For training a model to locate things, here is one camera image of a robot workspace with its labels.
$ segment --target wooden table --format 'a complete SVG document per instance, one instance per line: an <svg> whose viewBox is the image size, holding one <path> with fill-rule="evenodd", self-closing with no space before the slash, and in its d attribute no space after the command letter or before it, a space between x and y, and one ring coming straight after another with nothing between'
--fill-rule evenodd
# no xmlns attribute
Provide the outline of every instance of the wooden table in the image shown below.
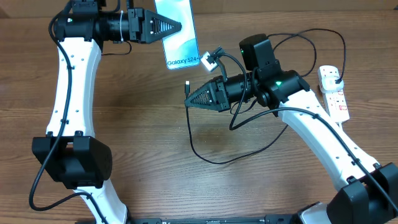
<svg viewBox="0 0 398 224"><path fill-rule="evenodd" d="M240 60L238 43L249 35L314 27L341 32L348 48L345 93L351 115L344 130L381 164L398 164L396 11L198 15L195 22L201 53L221 45ZM80 198L47 212L34 212L27 203L40 167L30 150L32 138L45 134L57 84L58 55L48 23L48 18L0 20L1 223L92 218ZM306 36L317 46L317 67L330 64L341 69L343 51L337 35L316 31ZM272 42L280 39L272 37ZM126 48L106 43L104 52ZM283 69L301 74L313 63L311 46L300 39L282 45L276 56ZM229 75L239 73L233 62L224 63ZM290 128L266 152L233 164L214 166L193 155L183 85L190 80L195 89L219 74L219 70L208 74L202 66L167 70L160 42L134 44L128 56L102 59L95 86L96 138L112 150L111 179L134 217L258 217L329 202L336 192L327 173ZM316 69L306 81L318 89ZM238 119L262 110L256 106ZM229 113L190 111L197 151L213 161L259 149L284 127L270 115L231 132ZM70 193L45 174L35 202L48 205Z"/></svg>

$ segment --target black bracket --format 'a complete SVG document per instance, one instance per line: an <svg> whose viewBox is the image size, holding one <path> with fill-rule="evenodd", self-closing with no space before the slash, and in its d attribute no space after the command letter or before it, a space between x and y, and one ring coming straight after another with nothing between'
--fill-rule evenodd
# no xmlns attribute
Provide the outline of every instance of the black bracket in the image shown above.
<svg viewBox="0 0 398 224"><path fill-rule="evenodd" d="M126 1L127 9L132 9L134 8L134 1L133 0L127 0Z"/></svg>
<svg viewBox="0 0 398 224"><path fill-rule="evenodd" d="M32 152L41 164L49 154L55 138L33 138ZM67 189L86 186L101 188L103 181L111 176L111 150L91 136L61 137L55 150L45 170L54 181L62 182Z"/></svg>
<svg viewBox="0 0 398 224"><path fill-rule="evenodd" d="M274 109L280 102L288 101L288 96L310 90L310 85L296 71L282 70L265 34L247 37L240 41L239 47L246 69L253 71L252 80L258 80L253 89L260 105Z"/></svg>
<svg viewBox="0 0 398 224"><path fill-rule="evenodd" d="M216 110L218 112L229 110L231 107L222 76L214 77L214 79L195 90L185 100L185 106Z"/></svg>
<svg viewBox="0 0 398 224"><path fill-rule="evenodd" d="M162 224L159 218L132 218L127 224Z"/></svg>
<svg viewBox="0 0 398 224"><path fill-rule="evenodd" d="M225 51L224 51L224 49L221 46L219 46L219 47L217 47L216 50L214 50L210 54L210 56L206 60L210 64L215 62L215 63L217 63L218 66L220 66L221 74L223 75L223 81L226 82L228 80L228 77L226 75L225 65L221 62L220 56L215 57L215 55L221 54L221 53L225 53Z"/></svg>
<svg viewBox="0 0 398 224"><path fill-rule="evenodd" d="M143 8L127 10L130 41L150 44L181 30L182 25Z"/></svg>
<svg viewBox="0 0 398 224"><path fill-rule="evenodd" d="M72 0L74 14L98 14L102 6L106 6L105 0Z"/></svg>
<svg viewBox="0 0 398 224"><path fill-rule="evenodd" d="M291 224L293 215L266 215L265 224Z"/></svg>
<svg viewBox="0 0 398 224"><path fill-rule="evenodd" d="M398 168L388 164L371 173L394 203L398 203ZM398 214L368 177L351 179L326 208L332 224L387 223Z"/></svg>

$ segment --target black cable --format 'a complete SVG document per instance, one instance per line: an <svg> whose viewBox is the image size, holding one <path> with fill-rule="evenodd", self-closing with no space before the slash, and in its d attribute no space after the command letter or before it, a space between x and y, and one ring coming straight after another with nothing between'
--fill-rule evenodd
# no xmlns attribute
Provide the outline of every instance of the black cable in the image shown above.
<svg viewBox="0 0 398 224"><path fill-rule="evenodd" d="M129 52L127 52L127 53L107 53L107 54L102 54L102 56L108 56L108 55L128 55L128 54L130 54L131 51L132 51L131 43L128 42L128 41L124 41L124 42L129 44L129 48L130 48L130 49L129 49Z"/></svg>
<svg viewBox="0 0 398 224"><path fill-rule="evenodd" d="M230 114L234 114L234 113L232 113L232 110L234 109L234 107L235 107L238 103L239 103L239 102L236 102L236 103L231 107L231 109L229 110L229 113L230 113ZM254 99L253 102L251 103L250 107L249 107L248 109L242 111L242 112L239 112L239 114L243 114L243 113L248 112L249 110L251 110L251 109L254 107L254 105L255 105L256 103L257 103L257 99Z"/></svg>
<svg viewBox="0 0 398 224"><path fill-rule="evenodd" d="M103 11L104 13L115 13L119 12L120 10L120 0L118 0L118 5L116 6L116 9L113 9L112 11Z"/></svg>
<svg viewBox="0 0 398 224"><path fill-rule="evenodd" d="M239 114L239 110L241 109L241 106L242 106L242 103L244 100L244 96L246 94L246 89L248 88L248 75L247 75L246 70L244 69L243 65L241 64L241 62L239 62L239 60L237 60L234 56L227 54L227 53L219 53L219 54L214 55L214 57L220 57L220 56L226 56L226 57L229 57L230 59L232 59L236 64L238 64L239 68L242 70L242 73L244 75L244 86L243 86L242 98L239 101L238 108L236 108L235 114L232 117L232 120L229 124L229 130L232 131L232 130L236 129L233 125L234 125L236 117Z"/></svg>
<svg viewBox="0 0 398 224"><path fill-rule="evenodd" d="M303 34L303 33L308 32L308 31L313 31L313 30L322 30L322 31L332 32L332 33L335 33L335 34L339 35L339 37L341 38L341 41L343 42L343 53L344 53L344 57L343 57L343 68L342 68L342 71L341 71L341 76L340 76L340 78L337 79L337 81L336 81L336 83L340 83L340 82L343 80L344 71L345 71L345 67L346 67L346 52L347 52L347 49L346 49L346 42L345 42L345 40L344 40L344 37L343 37L339 32L337 32L337 31L335 31L335 30L331 30L331 29L322 29L322 28L307 29L307 30L303 30L303 31L301 31L301 32L298 32L298 33L296 33L296 34L293 34L293 35L291 35L290 37L287 37L286 39L284 39L284 40L282 40L281 42L279 42L279 43L275 46L275 48L278 47L278 46L279 46L280 44L282 44L283 42L285 42L286 40L289 40L289 39L294 38L294 37L298 37L300 34Z"/></svg>
<svg viewBox="0 0 398 224"><path fill-rule="evenodd" d="M282 132L280 132L280 133L278 134L278 136L277 136L272 142L270 142L266 147L263 147L263 148L260 149L260 150L257 150L257 151L254 151L254 152L250 152L250 153L248 153L248 154L245 154L245 155L243 155L243 156L236 157L236 158L234 158L234 159L231 159L231 160L228 160L228 161L225 161L225 162L213 162L213 161L210 161L210 160L208 160L208 159L203 158L201 155L199 155L199 154L196 152L195 148L193 147L191 125L190 125L190 122L189 122L189 112L188 112L188 107L187 107L187 106L185 107L185 111L186 111L186 113L187 113L187 124L188 124L188 132L189 132L189 141L190 141L190 144L191 144L191 148L192 148L193 153L194 153L197 157L199 157L201 160L206 161L206 162L211 163L211 164L214 164L214 165L223 165L223 164L227 164L227 163L236 161L236 160L238 160L238 159L245 158L245 157L247 157L247 156L252 156L252 155L258 154L258 153L260 153L260 152L262 152L262 151L268 149L269 147L271 147L271 146L279 139L279 137L283 134L283 132L287 129L287 125L286 125L286 126L283 128Z"/></svg>
<svg viewBox="0 0 398 224"><path fill-rule="evenodd" d="M34 204L34 194L37 188L37 185L39 184L39 180L44 172L45 166L47 165L47 163L49 162L49 159L52 157L53 153L56 151L56 149L58 148L58 144L60 141L60 138L63 134L63 131L65 129L65 125L67 123L67 116L68 116L68 109L69 109L69 102L70 102L70 95L72 92L72 66L69 60L69 57L65 51L65 49L62 47L62 45L58 42L58 40L55 38L53 32L52 32L52 27L55 23L55 21L58 19L58 17L63 14L65 11L69 12L70 8L72 7L71 2L69 1L67 6L65 6L65 9L62 12L59 12L50 22L49 24L49 34L51 36L51 39L55 42L55 44L58 46L58 48L60 49L63 57L65 58L66 62L67 62L67 69L68 69L68 89L67 89L67 98L65 100L65 107L63 110L63 116L62 116L62 120L61 120L61 127L60 130L58 132L57 137L55 138L54 144L51 147L51 150L49 152L49 154L47 155L47 157L44 159L42 167L39 169L36 178L32 184L32 188L30 189L30 193L29 193L29 205L30 207L35 210L35 211L46 211L46 210L50 210L53 207L56 207L58 205L60 205L63 202L66 202L67 200L76 197L76 196L80 196L80 195L85 195L87 196L87 199L91 200L91 202L93 203L96 211L98 212L99 217L101 218L102 222L105 224L108 224L108 222L106 221L105 217L103 216L103 214L101 213L100 208L98 207L98 204L95 202L94 198L91 196L91 194L87 193L87 192L80 192L80 193L75 193L75 194L71 194L61 200L59 200L58 202L55 202L49 206L46 207L36 207Z"/></svg>
<svg viewBox="0 0 398 224"><path fill-rule="evenodd" d="M309 74L313 71L313 69L315 68L315 65L317 64L317 48L315 47L315 44L314 44L310 39L308 39L308 38L306 38L306 37L304 37L304 36L302 36L302 35L300 35L300 34L295 34L295 33L270 34L270 35L268 35L268 37L277 36L277 35L290 35L290 37L288 37L288 38L292 38L292 36L294 36L294 37L301 37L301 38L305 39L306 41L310 42L310 44L311 44L312 47L313 47L313 53L314 53L313 64L312 64L311 69L310 69L306 74L302 75L301 77L306 77L307 75L309 75ZM288 40L288 39L285 39L285 40L279 42L279 43L274 47L274 51L276 50L276 48L278 48L278 46L279 46L281 43L283 43L283 42L286 41L286 40Z"/></svg>
<svg viewBox="0 0 398 224"><path fill-rule="evenodd" d="M309 75L309 74L313 71L313 69L315 68L315 65L316 65L316 63L317 63L317 49L316 49L316 47L315 47L315 44L314 44L310 39L308 39L308 38L306 38L306 37L300 35L300 33L298 33L298 34L296 34L296 33L270 34L270 35L268 35L267 37L272 37L272 36L276 36L276 35L290 35L290 37L288 37L288 38L300 37L300 38L303 38L303 39L307 40L307 41L312 45L313 50L314 50L314 62L313 62L313 65L312 65L311 69L310 69L306 74L302 75L302 77L306 77L307 75ZM278 46L279 46L281 43L283 43L284 41L286 41L286 40L288 40L288 39L285 39L285 40L279 42L279 43L274 47L273 51L275 51L275 49L278 48ZM215 57L219 57L219 56L225 56L225 55L224 55L224 54L215 55ZM238 106L237 110L236 110L235 113L234 113L234 117L232 118L231 123L229 124L229 130L235 130L235 129L238 129L238 128L239 128L239 127L236 127L236 126L233 127L233 123L234 123L234 121L235 121L237 115L249 111L249 110L256 104L255 102L257 101L257 99L253 101L252 105L251 105L247 110L245 110L245 111L243 111L243 112L241 112L241 113L239 112L239 110L240 110L240 108L241 108L241 105L242 105L242 102L244 101L244 95L245 95L245 93L246 93L246 87L247 87L247 74L246 74L245 69L244 69L243 66L241 65L241 63L240 63L236 58L234 58L232 55L229 55L229 56L227 56L227 57L229 57L229 58L231 58L232 60L234 60L234 61L238 64L238 66L240 67L240 69L242 70L243 74L245 75L245 86L244 86L243 95L242 95L241 100L240 100L239 102L237 102L237 103L239 103L239 106ZM237 103L235 103L235 104L231 107L229 113L232 114L232 109L236 106ZM230 161L217 163L217 162L211 162L211 161L209 161L209 160L203 158L202 156L200 156L199 154L197 154L195 148L193 147L193 144L192 144L192 135L191 135L191 131L190 131L190 124L189 124L189 117L188 117L188 109L187 109L187 123L188 123L188 130L189 130L189 133L190 133L190 142L191 142L191 148L192 148L193 153L195 153L195 155L198 156L200 159L202 159L202 160L204 160L204 161L207 161L207 162L209 162L209 163L212 163L212 164L226 164L226 163L235 161L235 160L237 160L237 159L244 158L244 157L251 156L251 155L253 155L253 154L257 154L257 153L259 153L259 152L262 152L262 151L264 151L265 149L267 149L268 147L271 147L271 146L276 142L276 140L279 139L279 137L284 133L284 131L285 131L286 128L287 128L287 126L286 126L286 127L278 134L278 136L277 136L269 145L267 145L265 148L260 149L260 150L255 151L255 152L252 152L252 153L249 153L249 154L246 154L246 155L243 155L243 156L240 156L240 157L237 157L237 158L232 159L232 160L230 160Z"/></svg>
<svg viewBox="0 0 398 224"><path fill-rule="evenodd" d="M384 189L380 186L380 184L373 178L373 176L368 172L368 170L366 170L366 168L362 165L361 161L353 154L353 152L349 149L349 147L346 145L346 143L340 137L340 135L336 132L336 130L332 126L330 126L330 124L327 121L325 121L323 118L321 118L319 116L319 114L315 114L311 111L301 109L301 108L292 108L292 107L276 108L276 109L267 110L267 111L258 113L256 115L242 121L241 123L237 124L236 127L240 128L241 126L247 124L248 122L250 122L256 118L259 118L259 117L264 116L269 113L278 112L278 111L297 111L297 112L308 114L308 115L312 116L313 119L317 119L320 122L322 122L322 124L324 124L330 130L330 132L337 138L337 140L340 142L340 144L343 146L343 148L346 150L346 152L349 154L349 156L353 159L355 164L358 165L358 167L362 170L362 172L364 172L364 174L370 179L370 181L376 186L376 188L380 191L380 193L383 194L383 196L386 198L386 200L391 204L391 206L394 208L394 210L398 213L397 205L392 201L390 196L388 196L387 192L384 191Z"/></svg>

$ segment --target black mount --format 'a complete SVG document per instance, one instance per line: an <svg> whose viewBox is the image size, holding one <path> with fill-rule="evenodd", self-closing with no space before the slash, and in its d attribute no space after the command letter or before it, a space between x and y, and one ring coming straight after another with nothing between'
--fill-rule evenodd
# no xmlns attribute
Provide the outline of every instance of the black mount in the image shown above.
<svg viewBox="0 0 398 224"><path fill-rule="evenodd" d="M127 1L127 12L103 12L104 0L72 0L71 14L62 14L55 23L55 36L59 41L66 37L84 37L95 40L103 49L103 42L120 43L129 40L150 44L181 30L180 22L171 20L143 8L134 8Z"/></svg>
<svg viewBox="0 0 398 224"><path fill-rule="evenodd" d="M244 95L245 102L255 96L261 106L274 109L280 102L285 103L288 96L300 90L310 90L310 85L296 71L281 69L271 42L265 34L252 35L242 40L239 46L246 69L250 71ZM186 106L222 112L229 110L231 103L242 98L244 75L227 78L225 67L220 61L221 56L217 56L218 52L223 52L223 49L218 47L207 61L216 62L223 76L215 77L194 91L185 100Z"/></svg>
<svg viewBox="0 0 398 224"><path fill-rule="evenodd" d="M41 164L49 154L55 138L33 138L32 152ZM54 181L62 182L67 189L87 186L101 188L104 180L111 176L112 153L108 146L91 136L61 137L58 149L45 170Z"/></svg>
<svg viewBox="0 0 398 224"><path fill-rule="evenodd" d="M377 167L371 175L397 204L397 166L390 163ZM382 224L398 216L366 176L360 180L351 178L349 185L340 189L326 211L332 224Z"/></svg>

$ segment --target smartphone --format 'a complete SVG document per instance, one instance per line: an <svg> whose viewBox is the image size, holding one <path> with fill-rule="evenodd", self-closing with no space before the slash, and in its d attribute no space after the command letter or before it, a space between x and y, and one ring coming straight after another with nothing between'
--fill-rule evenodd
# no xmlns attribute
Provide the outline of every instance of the smartphone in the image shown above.
<svg viewBox="0 0 398 224"><path fill-rule="evenodd" d="M167 68L198 65L200 56L191 0L155 0L155 7L158 14L182 25L179 32L162 40Z"/></svg>

